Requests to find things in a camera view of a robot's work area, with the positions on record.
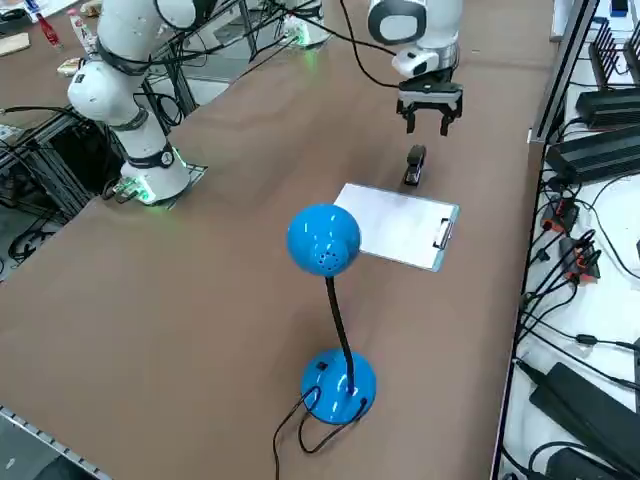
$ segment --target gooseneck lamp arm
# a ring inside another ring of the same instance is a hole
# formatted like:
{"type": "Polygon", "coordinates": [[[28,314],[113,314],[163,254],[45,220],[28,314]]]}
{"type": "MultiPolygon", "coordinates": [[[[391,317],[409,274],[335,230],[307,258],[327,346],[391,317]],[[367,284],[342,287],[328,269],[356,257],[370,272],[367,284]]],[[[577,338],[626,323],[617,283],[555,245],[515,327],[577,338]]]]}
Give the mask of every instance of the gooseneck lamp arm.
{"type": "Polygon", "coordinates": [[[340,308],[338,307],[338,298],[336,297],[336,289],[333,283],[333,277],[325,277],[325,283],[327,284],[327,294],[329,295],[329,304],[331,305],[333,321],[336,324],[336,331],[338,332],[338,338],[340,339],[342,352],[344,353],[344,358],[347,362],[347,389],[349,393],[353,393],[355,388],[355,380],[353,375],[353,355],[351,355],[351,348],[349,347],[347,334],[345,333],[344,325],[342,324],[342,316],[340,315],[340,308]]]}

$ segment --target black plug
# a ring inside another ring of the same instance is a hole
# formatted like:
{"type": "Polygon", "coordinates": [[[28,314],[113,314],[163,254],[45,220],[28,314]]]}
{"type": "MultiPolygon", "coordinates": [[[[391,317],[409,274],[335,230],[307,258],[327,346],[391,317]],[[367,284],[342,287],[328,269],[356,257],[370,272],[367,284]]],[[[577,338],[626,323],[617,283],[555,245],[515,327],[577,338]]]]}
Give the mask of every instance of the black plug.
{"type": "Polygon", "coordinates": [[[544,373],[533,368],[524,360],[517,359],[516,365],[520,367],[520,370],[522,370],[536,385],[542,385],[547,381],[547,376],[544,373]]]}

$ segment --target table surface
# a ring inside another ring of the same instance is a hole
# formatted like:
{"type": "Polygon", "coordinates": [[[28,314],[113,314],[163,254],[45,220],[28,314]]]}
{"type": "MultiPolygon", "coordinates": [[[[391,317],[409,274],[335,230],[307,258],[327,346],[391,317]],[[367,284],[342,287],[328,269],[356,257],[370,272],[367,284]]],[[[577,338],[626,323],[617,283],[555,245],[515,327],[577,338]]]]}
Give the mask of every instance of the table surface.
{"type": "MultiPolygon", "coordinates": [[[[326,7],[345,31],[339,7],[326,7]]],[[[368,2],[349,8],[367,38],[368,2]]],[[[337,39],[242,78],[173,133],[187,161],[209,166],[176,208],[96,200],[0,289],[0,403],[114,478],[272,475],[271,436],[302,369],[338,345],[323,282],[288,258],[286,228],[353,182],[461,213],[439,273],[363,255],[339,277],[345,327],[376,369],[378,396],[315,458],[285,429],[282,478],[487,478],[539,170],[526,139],[552,61],[550,21],[550,1],[467,2],[456,72],[465,112],[446,138],[433,112],[407,136],[394,91],[368,82],[337,39]],[[407,190],[412,143],[429,158],[407,190]]],[[[390,57],[361,57],[398,80],[390,57]]],[[[309,441],[326,432],[308,426],[309,441]]]]}
{"type": "MultiPolygon", "coordinates": [[[[597,15],[606,16],[608,7],[608,2],[601,2],[597,15]]],[[[626,31],[619,27],[615,32],[619,42],[623,43],[624,39],[631,35],[632,30],[633,25],[628,26],[626,31]]],[[[581,50],[580,58],[588,57],[587,42],[581,50]]],[[[622,54],[620,54],[618,68],[621,71],[627,68],[622,54]]],[[[596,80],[591,63],[578,60],[571,75],[571,81],[583,85],[595,85],[596,80]]],[[[615,71],[610,80],[611,84],[632,82],[631,74],[620,75],[615,71]]],[[[584,91],[595,90],[597,90],[595,86],[569,85],[566,95],[565,122],[578,116],[575,105],[580,94],[584,91]]],[[[598,134],[594,131],[588,131],[582,124],[570,125],[566,132],[565,139],[567,141],[598,134]]],[[[547,172],[544,174],[544,178],[548,179],[553,175],[553,172],[547,172]]],[[[584,185],[578,199],[588,203],[593,202],[595,196],[609,180],[584,185]]],[[[542,206],[548,200],[545,194],[540,194],[538,201],[542,206]]],[[[625,265],[640,275],[640,258],[638,258],[636,250],[636,243],[640,240],[640,221],[633,215],[624,214],[626,205],[635,205],[638,202],[640,202],[640,177],[636,176],[626,178],[608,187],[598,199],[595,207],[602,226],[606,229],[625,265]]],[[[596,231],[596,249],[603,251],[598,260],[601,279],[595,285],[580,287],[576,298],[570,305],[551,313],[544,320],[570,335],[584,333],[595,335],[600,340],[621,340],[634,343],[640,337],[640,324],[637,322],[637,312],[640,309],[640,282],[623,272],[619,267],[602,235],[595,215],[589,213],[583,205],[579,205],[579,207],[580,213],[572,236],[578,238],[591,228],[596,231]]],[[[538,223],[534,238],[540,232],[541,228],[538,223]]],[[[554,235],[555,233],[546,234],[540,244],[534,248],[532,254],[535,254],[537,248],[551,240],[554,235]]],[[[544,264],[537,262],[529,269],[527,291],[535,290],[549,269],[558,261],[560,255],[557,247],[550,248],[548,252],[551,256],[549,261],[544,264]]],[[[536,312],[540,314],[547,308],[565,301],[570,294],[569,288],[554,292],[545,297],[536,312]]],[[[536,328],[536,333],[610,375],[628,380],[634,379],[633,353],[602,345],[593,349],[580,347],[575,342],[559,336],[544,326],[536,328]]],[[[533,367],[543,372],[549,371],[557,362],[562,362],[631,410],[636,410],[635,395],[632,391],[608,382],[532,335],[529,335],[520,344],[516,353],[520,358],[524,358],[533,367]]],[[[529,402],[529,395],[533,388],[529,378],[516,368],[507,403],[504,444],[509,453],[522,465],[527,465],[533,451],[544,443],[575,441],[564,429],[529,402]]],[[[540,455],[535,465],[538,471],[544,471],[548,458],[557,450],[557,448],[549,449],[540,455]]],[[[514,472],[513,466],[506,461],[503,462],[502,468],[503,473],[514,472]]]]}
{"type": "MultiPolygon", "coordinates": [[[[31,46],[21,52],[0,57],[0,108],[16,105],[66,107],[69,78],[58,75],[57,68],[67,59],[84,55],[69,17],[64,13],[47,18],[64,45],[57,51],[36,23],[26,31],[31,46]]],[[[53,112],[31,111],[0,116],[0,124],[19,128],[36,127],[53,112]]]]}

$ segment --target power adapter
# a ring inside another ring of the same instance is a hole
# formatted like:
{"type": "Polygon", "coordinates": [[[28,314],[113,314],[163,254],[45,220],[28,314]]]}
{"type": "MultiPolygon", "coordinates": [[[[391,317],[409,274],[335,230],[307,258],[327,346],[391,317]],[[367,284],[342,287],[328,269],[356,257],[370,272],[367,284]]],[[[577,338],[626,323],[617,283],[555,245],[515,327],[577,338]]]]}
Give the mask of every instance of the power adapter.
{"type": "Polygon", "coordinates": [[[576,248],[577,240],[567,237],[560,240],[560,256],[567,280],[579,280],[578,285],[596,283],[600,278],[598,268],[599,252],[592,243],[576,248]]]}
{"type": "Polygon", "coordinates": [[[562,195],[554,195],[542,213],[540,225],[546,230],[554,232],[571,233],[578,219],[580,207],[573,198],[565,198],[562,195]]]}

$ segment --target brown table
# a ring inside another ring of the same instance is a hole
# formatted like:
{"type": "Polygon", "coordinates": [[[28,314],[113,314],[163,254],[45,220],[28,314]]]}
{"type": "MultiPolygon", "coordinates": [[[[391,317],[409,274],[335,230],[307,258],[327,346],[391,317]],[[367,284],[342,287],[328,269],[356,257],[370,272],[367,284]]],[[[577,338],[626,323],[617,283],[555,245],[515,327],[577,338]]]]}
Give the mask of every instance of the brown table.
{"type": "MultiPolygon", "coordinates": [[[[360,38],[366,8],[350,2],[360,38]]],[[[435,113],[406,136],[394,91],[368,82],[339,40],[242,78],[173,134],[188,161],[210,167],[174,210],[94,201],[2,286],[0,403],[116,479],[271,478],[271,436],[302,369],[338,345],[322,280],[287,256],[288,222],[345,182],[404,190],[409,147],[426,143],[412,192],[461,206],[443,268],[363,255],[339,277],[376,403],[314,458],[291,424],[281,478],[488,478],[540,168],[526,137],[550,21],[550,1],[467,2],[465,112],[447,138],[435,113]]],[[[394,79],[390,58],[361,51],[374,75],[394,79]]],[[[326,432],[308,427],[309,442],[326,432]]]]}
{"type": "MultiPolygon", "coordinates": [[[[82,45],[71,28],[69,17],[60,12],[47,17],[58,33],[64,49],[57,51],[44,37],[40,25],[27,32],[31,46],[21,52],[0,57],[0,108],[16,105],[66,107],[69,78],[58,75],[57,68],[65,60],[84,55],[82,45]]],[[[54,115],[53,112],[31,111],[0,116],[0,124],[35,127],[54,115]]]]}

